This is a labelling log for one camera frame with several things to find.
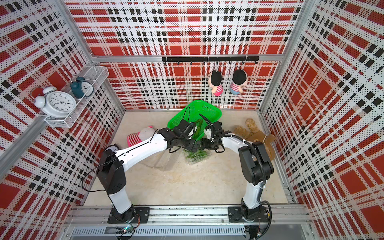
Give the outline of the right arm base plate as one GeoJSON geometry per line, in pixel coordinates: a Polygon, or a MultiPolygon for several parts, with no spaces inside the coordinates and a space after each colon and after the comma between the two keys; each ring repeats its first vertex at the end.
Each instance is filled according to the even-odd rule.
{"type": "Polygon", "coordinates": [[[228,207],[230,223],[267,223],[269,221],[268,209],[258,206],[248,209],[247,206],[228,207]]]}

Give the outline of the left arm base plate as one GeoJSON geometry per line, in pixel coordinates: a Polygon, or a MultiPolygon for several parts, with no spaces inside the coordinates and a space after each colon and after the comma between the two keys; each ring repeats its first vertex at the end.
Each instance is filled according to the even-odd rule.
{"type": "Polygon", "coordinates": [[[150,215],[150,208],[135,208],[131,206],[126,212],[120,214],[113,206],[108,218],[108,224],[146,224],[150,215]]]}

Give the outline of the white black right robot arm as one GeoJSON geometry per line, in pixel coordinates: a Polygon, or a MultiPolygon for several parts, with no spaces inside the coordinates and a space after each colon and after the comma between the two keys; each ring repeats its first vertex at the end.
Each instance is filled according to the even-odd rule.
{"type": "Polygon", "coordinates": [[[242,209],[253,211],[266,202],[262,201],[263,190],[274,173],[274,167],[266,148],[261,142],[248,141],[235,133],[225,131],[221,122],[206,120],[205,138],[202,138],[201,149],[224,153],[231,150],[240,158],[241,170],[248,182],[246,193],[242,198],[242,209]]]}

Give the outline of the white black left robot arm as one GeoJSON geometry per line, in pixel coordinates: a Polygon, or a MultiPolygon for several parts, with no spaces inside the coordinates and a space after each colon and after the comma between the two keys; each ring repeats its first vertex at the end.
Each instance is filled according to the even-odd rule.
{"type": "Polygon", "coordinates": [[[133,204],[125,189],[125,172],[154,154],[165,150],[171,153],[173,147],[177,150],[184,148],[191,152],[197,151],[200,141],[193,139],[196,130],[195,123],[181,120],[173,129],[157,130],[150,138],[132,147],[117,152],[110,149],[103,152],[96,174],[119,214],[133,211],[133,204]]]}

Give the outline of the clear plastic clamshell with peppers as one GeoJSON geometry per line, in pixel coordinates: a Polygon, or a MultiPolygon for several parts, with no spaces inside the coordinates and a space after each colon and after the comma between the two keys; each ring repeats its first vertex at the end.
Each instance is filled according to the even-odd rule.
{"type": "Polygon", "coordinates": [[[188,165],[202,162],[210,157],[210,152],[206,150],[197,150],[196,152],[183,150],[183,154],[188,165]]]}

